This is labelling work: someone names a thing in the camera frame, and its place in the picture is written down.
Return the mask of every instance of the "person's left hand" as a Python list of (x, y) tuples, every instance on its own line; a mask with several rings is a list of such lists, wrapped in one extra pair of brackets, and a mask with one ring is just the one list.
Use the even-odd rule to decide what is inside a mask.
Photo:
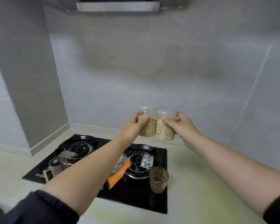
[(127, 121), (123, 131), (119, 135), (128, 145), (137, 138), (141, 128), (148, 122), (149, 116), (145, 116), (138, 122), (139, 112), (135, 112)]

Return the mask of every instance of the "person's left arm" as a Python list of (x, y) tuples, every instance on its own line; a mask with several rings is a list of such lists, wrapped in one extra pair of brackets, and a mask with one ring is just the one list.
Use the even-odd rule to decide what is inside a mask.
[(59, 198), (80, 216), (88, 209), (107, 180), (120, 155), (137, 138), (148, 117), (138, 120), (138, 112), (127, 121), (114, 140), (66, 169), (41, 190)]

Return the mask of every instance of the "range hood vent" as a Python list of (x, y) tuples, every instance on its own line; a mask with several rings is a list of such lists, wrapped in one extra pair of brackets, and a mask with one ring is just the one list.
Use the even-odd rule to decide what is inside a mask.
[(159, 12), (157, 0), (81, 0), (76, 3), (80, 12)]

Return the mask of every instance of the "jar of oats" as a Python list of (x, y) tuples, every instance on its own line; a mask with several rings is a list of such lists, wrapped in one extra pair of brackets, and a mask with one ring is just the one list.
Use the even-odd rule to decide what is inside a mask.
[(138, 121), (140, 121), (145, 116), (149, 116), (149, 121), (141, 128), (139, 136), (142, 137), (155, 136), (156, 135), (156, 110), (149, 109), (146, 106), (142, 106), (139, 108), (139, 112), (141, 114), (138, 116)]
[(170, 118), (174, 121), (176, 121), (176, 111), (167, 111), (164, 109), (157, 110), (157, 127), (156, 127), (156, 133), (157, 138), (162, 141), (172, 141), (175, 139), (175, 131), (171, 127), (167, 126), (162, 122), (162, 117)]

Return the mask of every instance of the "orange package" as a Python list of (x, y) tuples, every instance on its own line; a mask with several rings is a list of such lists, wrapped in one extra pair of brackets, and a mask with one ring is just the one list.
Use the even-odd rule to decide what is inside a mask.
[(108, 188), (111, 189), (124, 175), (125, 171), (131, 166), (128, 158), (123, 154), (108, 177)]

